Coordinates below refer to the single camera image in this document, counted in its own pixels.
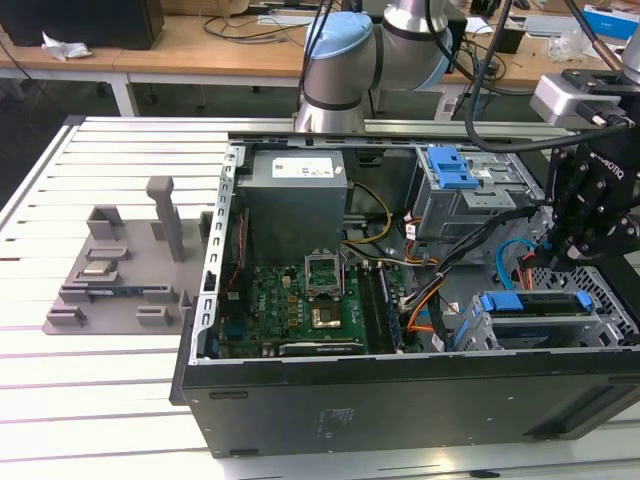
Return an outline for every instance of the gray post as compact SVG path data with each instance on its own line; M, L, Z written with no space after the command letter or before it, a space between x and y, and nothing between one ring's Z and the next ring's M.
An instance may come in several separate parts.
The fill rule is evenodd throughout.
M184 260L182 223L178 210L171 201L172 191L173 178L171 177L151 177L147 183L147 195L156 202L156 213L158 220L162 223L171 258L174 262L182 262Z

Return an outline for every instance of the cardboard box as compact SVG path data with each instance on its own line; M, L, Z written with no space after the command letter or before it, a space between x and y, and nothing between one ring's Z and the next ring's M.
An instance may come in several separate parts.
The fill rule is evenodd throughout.
M598 35L627 40L636 31L640 15L621 12L611 8L585 5L584 16Z

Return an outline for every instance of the black box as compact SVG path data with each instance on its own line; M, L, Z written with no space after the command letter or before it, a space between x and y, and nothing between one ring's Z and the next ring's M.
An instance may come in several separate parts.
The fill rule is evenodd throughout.
M514 54L518 51L525 30L523 28L505 28L500 38L500 43L496 47L498 53Z
M162 31L160 0L2 0L0 24L14 45L67 43L149 50Z
M449 21L449 30L451 30L451 39L453 41L451 52L453 53L454 58L458 58L458 52L460 51L464 31L467 28L467 17L465 17L460 10L449 2L444 2L444 13ZM453 72L453 65L449 63L447 73L451 72Z

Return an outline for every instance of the blue cable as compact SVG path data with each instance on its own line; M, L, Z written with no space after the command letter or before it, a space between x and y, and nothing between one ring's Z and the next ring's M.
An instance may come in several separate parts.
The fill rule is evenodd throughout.
M509 275L507 274L507 271L505 270L502 256L504 254L505 248L507 248L512 243L522 243L527 247L531 248L532 250L536 248L536 245L533 242L530 242L529 240L527 240L526 238L512 238L511 240L507 240L506 242L504 242L502 245L498 247L498 249L496 250L496 270L498 271L500 280L502 280L502 283L504 284L504 288L506 288L507 290L513 290L514 287L513 287L513 282L511 281L511 279L509 278Z

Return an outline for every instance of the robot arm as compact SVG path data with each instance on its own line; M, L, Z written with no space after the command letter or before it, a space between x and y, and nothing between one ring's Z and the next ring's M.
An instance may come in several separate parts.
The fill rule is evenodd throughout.
M640 216L630 213L640 204L640 32L623 66L545 75L532 99L532 107L554 126L631 127L552 151L546 197L554 227L537 253L555 268L640 249Z
M433 35L451 45L443 8L444 0L430 2L434 32L424 0L394 0L380 26L362 13L331 13L311 52L295 130L363 132L360 102L367 90L420 90L438 83L448 61ZM319 29L312 30L307 43Z

